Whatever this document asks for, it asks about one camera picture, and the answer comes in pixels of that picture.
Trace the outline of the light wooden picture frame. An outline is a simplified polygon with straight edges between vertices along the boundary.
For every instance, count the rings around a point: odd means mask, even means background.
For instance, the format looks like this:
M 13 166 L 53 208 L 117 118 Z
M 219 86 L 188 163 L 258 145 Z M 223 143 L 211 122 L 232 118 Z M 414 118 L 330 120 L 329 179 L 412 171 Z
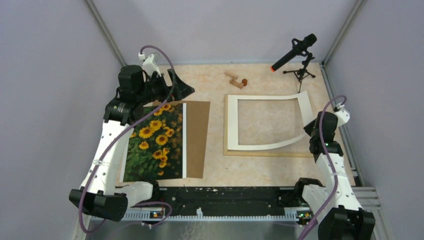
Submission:
M 272 152 L 272 149 L 270 149 L 270 150 L 257 150 L 257 151 L 235 151 L 235 150 L 228 150 L 227 149 L 227 104 L 226 104 L 227 95 L 228 94 L 226 94 L 224 96 L 223 154 L 225 156 L 239 156 L 239 157 L 283 157 L 283 158 L 308 158 L 308 157 L 311 156 L 310 153 L 306 153 L 306 152 L 282 152 L 282 151 L 281 152 Z

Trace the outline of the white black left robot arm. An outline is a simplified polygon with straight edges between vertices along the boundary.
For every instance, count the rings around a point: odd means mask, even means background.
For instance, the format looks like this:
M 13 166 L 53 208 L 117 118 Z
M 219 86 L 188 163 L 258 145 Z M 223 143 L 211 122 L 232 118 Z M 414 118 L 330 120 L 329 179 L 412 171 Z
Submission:
M 116 187 L 116 178 L 134 128 L 165 104 L 183 100 L 195 92 L 178 77 L 174 67 L 167 72 L 170 86 L 157 71 L 147 73 L 139 65 L 121 68 L 119 86 L 105 106 L 102 132 L 91 166 L 80 187 L 69 193 L 69 201 L 77 207 L 81 225 L 84 216 L 119 222 L 128 208 L 140 202 L 149 207 L 160 202 L 156 181 L 137 181 Z

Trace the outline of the sunflower photo print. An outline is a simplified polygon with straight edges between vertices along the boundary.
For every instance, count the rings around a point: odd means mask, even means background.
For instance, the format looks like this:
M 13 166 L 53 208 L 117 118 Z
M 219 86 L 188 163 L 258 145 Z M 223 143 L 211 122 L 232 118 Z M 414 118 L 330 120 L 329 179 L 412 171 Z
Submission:
M 166 103 L 134 128 L 120 182 L 187 177 L 186 111 L 185 103 Z

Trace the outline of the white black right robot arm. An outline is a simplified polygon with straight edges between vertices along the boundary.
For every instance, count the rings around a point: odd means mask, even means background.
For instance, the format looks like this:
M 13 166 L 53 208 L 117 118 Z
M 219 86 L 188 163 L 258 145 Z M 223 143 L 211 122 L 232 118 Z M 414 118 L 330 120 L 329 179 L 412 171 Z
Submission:
M 344 164 L 341 145 L 335 140 L 336 129 L 346 124 L 350 113 L 341 108 L 319 112 L 303 129 L 310 137 L 309 151 L 325 177 L 301 178 L 293 192 L 299 206 L 307 206 L 313 216 L 298 239 L 305 239 L 317 227 L 320 240 L 369 240 L 376 224 L 374 215 L 364 210 L 352 189 Z

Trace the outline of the white mat board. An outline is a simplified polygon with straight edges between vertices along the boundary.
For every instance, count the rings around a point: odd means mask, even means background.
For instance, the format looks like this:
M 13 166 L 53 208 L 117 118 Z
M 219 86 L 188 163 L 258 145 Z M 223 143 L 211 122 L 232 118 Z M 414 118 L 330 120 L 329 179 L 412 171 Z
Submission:
M 306 133 L 302 133 L 291 139 L 270 144 L 259 145 L 241 145 L 239 144 L 239 109 L 238 102 L 242 101 L 286 101 L 297 100 L 301 121 L 304 126 L 309 124 L 313 119 L 313 111 L 308 93 L 306 91 L 293 95 L 227 95 L 226 96 L 226 149 L 229 151 L 264 151 L 279 149 L 301 140 Z

